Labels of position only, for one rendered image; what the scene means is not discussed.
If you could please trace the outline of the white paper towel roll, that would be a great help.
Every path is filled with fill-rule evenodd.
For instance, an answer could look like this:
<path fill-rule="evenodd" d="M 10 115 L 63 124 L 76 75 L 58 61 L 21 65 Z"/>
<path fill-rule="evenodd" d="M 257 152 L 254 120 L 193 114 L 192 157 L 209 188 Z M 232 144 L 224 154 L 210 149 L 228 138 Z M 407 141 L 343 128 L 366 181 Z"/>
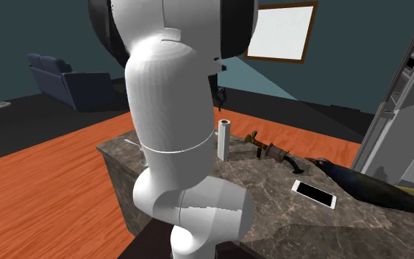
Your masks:
<path fill-rule="evenodd" d="M 218 121 L 218 153 L 217 156 L 222 161 L 227 161 L 229 154 L 229 140 L 230 140 L 230 124 L 231 121 L 221 119 Z"/>

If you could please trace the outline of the brown framed white window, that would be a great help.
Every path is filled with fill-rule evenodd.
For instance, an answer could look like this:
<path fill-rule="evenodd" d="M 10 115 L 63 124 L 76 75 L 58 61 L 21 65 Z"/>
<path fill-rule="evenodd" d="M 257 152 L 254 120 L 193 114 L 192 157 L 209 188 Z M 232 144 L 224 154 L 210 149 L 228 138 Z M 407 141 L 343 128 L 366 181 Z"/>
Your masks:
<path fill-rule="evenodd" d="M 244 57 L 302 64 L 317 7 L 317 1 L 259 6 L 257 25 Z"/>

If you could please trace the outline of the dagger with brown sheath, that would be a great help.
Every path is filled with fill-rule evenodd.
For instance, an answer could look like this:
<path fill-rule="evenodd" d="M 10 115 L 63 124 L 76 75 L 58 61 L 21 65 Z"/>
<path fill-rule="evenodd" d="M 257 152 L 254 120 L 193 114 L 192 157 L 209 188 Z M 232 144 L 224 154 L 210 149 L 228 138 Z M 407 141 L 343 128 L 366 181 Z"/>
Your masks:
<path fill-rule="evenodd" d="M 251 134 L 248 134 L 244 141 L 246 143 L 254 144 L 257 147 L 257 154 L 256 158 L 258 160 L 261 159 L 262 155 L 265 157 L 270 157 L 274 159 L 278 163 L 282 163 L 284 160 L 288 161 L 289 164 L 293 167 L 293 173 L 294 174 L 302 174 L 304 172 L 304 169 L 300 168 L 295 160 L 288 156 L 288 152 L 280 149 L 279 147 L 273 145 L 270 143 L 269 145 L 266 145 L 256 139 L 257 131 L 253 131 Z"/>

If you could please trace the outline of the dark blue sofa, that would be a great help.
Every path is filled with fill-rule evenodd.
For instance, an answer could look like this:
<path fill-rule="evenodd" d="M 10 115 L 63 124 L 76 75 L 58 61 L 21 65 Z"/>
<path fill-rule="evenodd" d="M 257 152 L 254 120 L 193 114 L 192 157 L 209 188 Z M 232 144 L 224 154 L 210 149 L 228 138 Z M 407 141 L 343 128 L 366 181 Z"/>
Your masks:
<path fill-rule="evenodd" d="M 29 53 L 29 69 L 41 93 L 79 112 L 126 110 L 125 93 L 106 72 L 77 72 L 64 60 Z"/>

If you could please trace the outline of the white smartphone with black screen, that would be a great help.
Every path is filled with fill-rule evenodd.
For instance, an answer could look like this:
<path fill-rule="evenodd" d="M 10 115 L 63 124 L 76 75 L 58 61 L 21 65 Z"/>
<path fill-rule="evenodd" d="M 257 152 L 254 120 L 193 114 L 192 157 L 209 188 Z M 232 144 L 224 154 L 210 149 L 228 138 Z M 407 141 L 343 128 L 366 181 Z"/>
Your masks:
<path fill-rule="evenodd" d="M 330 209 L 334 210 L 336 207 L 337 197 L 335 195 L 329 194 L 300 180 L 294 182 L 291 190 Z"/>

